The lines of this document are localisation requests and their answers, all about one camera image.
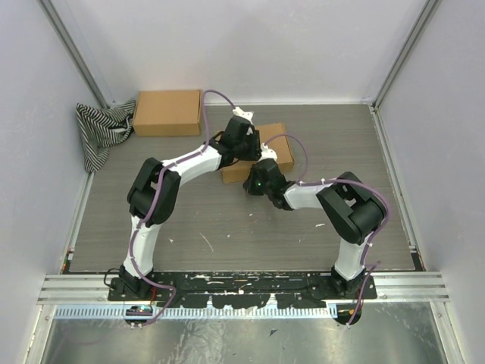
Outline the brown cardboard box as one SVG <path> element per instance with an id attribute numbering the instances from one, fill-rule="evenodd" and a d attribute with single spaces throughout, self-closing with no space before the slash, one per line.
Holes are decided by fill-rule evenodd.
<path id="1" fill-rule="evenodd" d="M 256 130 L 260 134 L 261 160 L 275 157 L 279 169 L 283 172 L 290 172 L 294 167 L 294 158 L 287 136 L 280 136 L 269 142 L 268 147 L 263 147 L 271 137 L 286 133 L 283 123 L 258 125 Z M 235 165 L 222 169 L 222 181 L 225 184 L 243 183 L 249 176 L 250 168 L 255 162 L 241 161 Z"/>
<path id="2" fill-rule="evenodd" d="M 202 91 L 141 91 L 133 116 L 138 137 L 192 137 L 201 133 Z"/>

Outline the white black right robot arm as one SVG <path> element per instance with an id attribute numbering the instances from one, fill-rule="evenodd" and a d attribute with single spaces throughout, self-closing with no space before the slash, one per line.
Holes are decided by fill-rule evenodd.
<path id="1" fill-rule="evenodd" d="M 331 286 L 345 300 L 359 292 L 372 240 L 389 220 L 389 204 L 378 191 L 349 171 L 318 182 L 287 180 L 272 159 L 255 163 L 243 188 L 252 196 L 266 196 L 274 207 L 285 211 L 323 210 L 340 237 L 330 271 Z"/>

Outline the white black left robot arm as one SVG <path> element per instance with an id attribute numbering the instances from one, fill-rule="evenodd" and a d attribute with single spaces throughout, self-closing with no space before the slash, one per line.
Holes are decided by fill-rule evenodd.
<path id="1" fill-rule="evenodd" d="M 142 301 L 156 286 L 149 280 L 155 244 L 184 184 L 234 162 L 256 162 L 261 158 L 259 131 L 252 118 L 252 112 L 235 108 L 225 130 L 199 148 L 173 159 L 145 160 L 127 195 L 132 228 L 127 257 L 119 268 L 121 293 Z"/>

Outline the closed brown cardboard box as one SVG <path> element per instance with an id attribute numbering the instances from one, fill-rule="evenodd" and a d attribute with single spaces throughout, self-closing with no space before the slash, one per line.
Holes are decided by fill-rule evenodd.
<path id="1" fill-rule="evenodd" d="M 192 137 L 201 133 L 202 91 L 141 91 L 133 116 L 138 137 Z"/>

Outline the striped black white cloth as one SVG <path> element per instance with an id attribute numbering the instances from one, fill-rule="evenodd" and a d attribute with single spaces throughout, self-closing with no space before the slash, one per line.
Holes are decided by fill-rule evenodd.
<path id="1" fill-rule="evenodd" d="M 94 108 L 77 103 L 75 112 L 86 172 L 99 171 L 108 160 L 110 149 L 129 139 L 135 109 L 135 99 L 113 108 Z"/>

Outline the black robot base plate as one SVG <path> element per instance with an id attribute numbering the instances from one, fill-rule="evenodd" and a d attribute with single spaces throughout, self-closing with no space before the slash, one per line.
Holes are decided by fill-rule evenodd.
<path id="1" fill-rule="evenodd" d="M 271 299 L 277 308 L 324 308 L 327 300 L 376 299 L 373 278 L 364 278 L 355 293 L 341 297 L 331 286 L 330 274 L 321 271 L 219 271 L 219 272 L 153 272 L 149 278 L 164 286 L 142 283 L 131 290 L 118 276 L 105 282 L 108 300 L 150 301 L 157 307 L 170 308 L 248 309 L 265 307 Z"/>

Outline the aluminium front frame rail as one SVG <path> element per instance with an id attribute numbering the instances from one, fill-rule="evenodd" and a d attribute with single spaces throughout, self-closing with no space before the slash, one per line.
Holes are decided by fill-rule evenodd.
<path id="1" fill-rule="evenodd" d="M 352 303 L 357 299 L 376 302 L 447 302 L 449 294 L 439 272 L 384 271 L 365 277 L 361 288 L 337 293 L 325 271 L 181 272 L 153 274 L 159 286 L 142 296 L 124 288 L 117 275 L 48 275 L 39 303 L 164 303 L 174 298 L 179 306 L 187 298 L 207 304 L 213 297 L 230 300 L 258 295 L 263 303 L 284 298 L 326 303 Z"/>

